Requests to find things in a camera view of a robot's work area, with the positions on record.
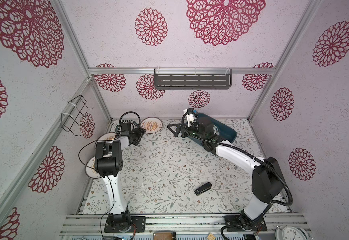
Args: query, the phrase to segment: floral tablecloth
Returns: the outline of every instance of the floral tablecloth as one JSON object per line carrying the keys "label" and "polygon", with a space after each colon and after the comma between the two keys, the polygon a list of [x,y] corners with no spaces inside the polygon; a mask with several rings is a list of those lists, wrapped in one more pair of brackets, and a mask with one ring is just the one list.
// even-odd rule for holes
{"label": "floral tablecloth", "polygon": [[[234,144],[262,156],[245,119],[220,119],[237,131]],[[131,213],[230,213],[240,212],[249,202],[252,180],[232,162],[217,157],[189,138],[174,137],[162,119],[162,129],[145,134],[139,146],[123,150],[122,194]],[[194,190],[206,182],[212,189],[196,196]],[[102,179],[93,180],[81,214],[104,214],[110,209]],[[270,212],[289,212],[274,205]]]}

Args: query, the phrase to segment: metal bracket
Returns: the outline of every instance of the metal bracket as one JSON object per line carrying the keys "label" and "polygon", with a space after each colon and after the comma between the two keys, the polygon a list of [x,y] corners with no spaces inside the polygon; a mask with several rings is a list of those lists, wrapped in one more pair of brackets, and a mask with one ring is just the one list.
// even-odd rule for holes
{"label": "metal bracket", "polygon": [[156,89],[229,89],[232,85],[232,70],[225,74],[157,74],[154,69]]}
{"label": "metal bracket", "polygon": [[[237,225],[237,224],[241,224],[242,222],[240,221],[240,216],[239,215],[228,215],[225,216],[225,225],[229,226],[229,225]],[[250,227],[252,231],[267,231],[268,228],[265,224],[265,220],[262,217],[257,223],[254,223],[252,225],[253,227]],[[239,232],[242,231],[242,227],[230,227],[226,229],[228,232]]]}
{"label": "metal bracket", "polygon": [[[131,217],[131,223],[134,223],[137,227],[136,232],[144,232],[145,231],[145,220],[146,217],[139,216],[139,217]],[[110,225],[105,224],[104,228],[105,233],[120,233],[118,229],[112,228]],[[134,228],[129,228],[126,232],[134,232]]]}

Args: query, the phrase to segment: wire rack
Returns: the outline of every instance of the wire rack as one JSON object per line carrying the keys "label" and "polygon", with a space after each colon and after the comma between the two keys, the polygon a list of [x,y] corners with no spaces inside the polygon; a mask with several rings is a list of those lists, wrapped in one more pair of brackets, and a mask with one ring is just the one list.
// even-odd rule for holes
{"label": "wire rack", "polygon": [[[81,108],[78,108],[77,105],[79,105],[80,103],[83,103],[83,105],[81,106]],[[72,109],[72,111],[70,113],[61,113],[61,117],[60,117],[60,125],[62,127],[62,129],[64,129],[66,132],[71,132],[74,136],[80,137],[81,135],[76,135],[73,131],[72,131],[72,127],[74,124],[77,124],[78,127],[80,127],[80,124],[76,121],[76,119],[78,118],[78,116],[83,116],[82,114],[82,109],[84,107],[86,107],[88,110],[91,110],[93,108],[88,108],[88,106],[86,105],[86,99],[84,98],[84,96],[82,95],[78,95],[77,97],[73,98],[72,100],[70,100],[68,102],[68,104],[72,104],[74,106],[74,108]],[[77,109],[78,113],[76,117],[73,117],[73,111]],[[73,119],[72,124],[69,126],[69,124],[67,124],[67,122],[69,121],[69,119]]]}

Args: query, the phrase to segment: decorative plate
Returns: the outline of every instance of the decorative plate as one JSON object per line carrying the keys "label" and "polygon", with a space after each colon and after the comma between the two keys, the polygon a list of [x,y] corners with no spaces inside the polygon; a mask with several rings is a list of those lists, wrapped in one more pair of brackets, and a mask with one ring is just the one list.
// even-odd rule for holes
{"label": "decorative plate", "polygon": [[152,134],[156,133],[161,130],[162,128],[162,121],[158,118],[145,118],[141,122],[141,127],[146,130],[146,133]]}
{"label": "decorative plate", "polygon": [[96,145],[99,142],[99,140],[112,141],[115,137],[116,137],[116,133],[115,132],[105,133],[104,135],[102,135],[101,137],[98,138],[98,140],[95,143],[95,148],[96,148]]}
{"label": "decorative plate", "polygon": [[88,167],[85,167],[85,174],[90,177],[91,179],[98,179],[100,178],[100,174],[97,173],[94,169],[91,169],[90,167],[92,168],[95,168],[95,158],[96,156],[92,157],[87,163],[86,165]]}

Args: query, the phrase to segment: aluminum frame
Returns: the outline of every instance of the aluminum frame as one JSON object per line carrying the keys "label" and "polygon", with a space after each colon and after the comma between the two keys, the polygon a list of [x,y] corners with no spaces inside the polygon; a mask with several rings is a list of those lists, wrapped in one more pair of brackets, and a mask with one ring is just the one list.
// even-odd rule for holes
{"label": "aluminum frame", "polygon": [[76,34],[73,30],[73,27],[68,19],[68,16],[66,14],[66,11],[64,9],[64,6],[62,5],[62,2],[60,0],[50,0],[50,3],[52,4],[52,7],[54,8],[54,11],[56,12],[56,15],[61,23],[62,29],[64,30],[65,37],[70,42],[71,47],[73,48],[73,52],[76,55],[77,61],[79,65],[81,66],[81,69],[85,73],[87,78],[92,79],[95,87],[95,97],[97,101],[100,103],[101,110],[105,117],[107,118],[108,122],[112,121],[112,117],[110,115],[110,112],[108,108],[106,107],[106,104],[104,102],[103,97],[100,94],[100,91],[98,89],[98,86],[96,84],[96,81],[93,79],[92,75],[89,73],[89,67],[88,62],[86,61],[86,58],[84,56],[84,53],[80,47],[80,44],[77,40]]}
{"label": "aluminum frame", "polygon": [[276,68],[98,68],[90,67],[90,74],[228,74],[232,70],[232,74],[273,74]]}
{"label": "aluminum frame", "polygon": [[250,114],[248,116],[249,122],[253,120],[253,118],[256,116],[256,114],[264,104],[265,100],[268,98],[270,90],[276,84],[279,75],[282,73],[283,69],[287,65],[287,62],[292,57],[292,54],[296,49],[298,43],[302,39],[304,33],[306,32],[308,25],[313,20],[313,17],[316,15],[316,12],[321,2],[322,0],[310,0],[307,4],[300,20],[298,21],[296,28],[293,31],[292,36],[288,41],[288,44],[282,52],[280,59],[277,61],[275,73],[272,76],[270,76],[269,79],[266,81],[257,101],[255,102],[252,110],[250,111]]}
{"label": "aluminum frame", "polygon": [[[145,223],[145,232],[139,235],[151,235],[153,232],[175,230],[177,234],[212,234],[220,233],[221,227],[225,226],[224,217],[226,215],[239,214],[131,214],[131,216],[147,217]],[[100,219],[102,215],[67,215],[60,236],[64,235],[100,235]],[[311,233],[309,225],[303,214],[291,213],[268,213],[264,217],[267,224],[267,231],[261,231],[259,234],[274,233],[277,226],[288,225],[304,228]],[[103,218],[101,228],[105,227]],[[253,231],[226,232],[234,234],[252,234]],[[133,233],[123,233],[123,235],[132,235]]]}
{"label": "aluminum frame", "polygon": [[[87,78],[80,85],[76,93],[73,95],[75,98],[78,95],[82,95],[90,86],[91,80]],[[69,113],[75,109],[72,104],[67,104],[63,109],[63,113]],[[57,137],[62,131],[60,125],[60,115],[57,120],[53,123],[52,127],[49,129],[45,137],[38,144],[33,154],[30,156],[28,161],[25,163],[21,171],[18,173],[16,178],[12,181],[11,185],[5,191],[4,195],[0,199],[0,227],[4,224],[5,219],[10,214],[13,205],[20,195],[21,190],[27,185],[28,181],[32,178],[35,170],[40,166],[48,151],[52,147],[53,143],[56,141]]]}

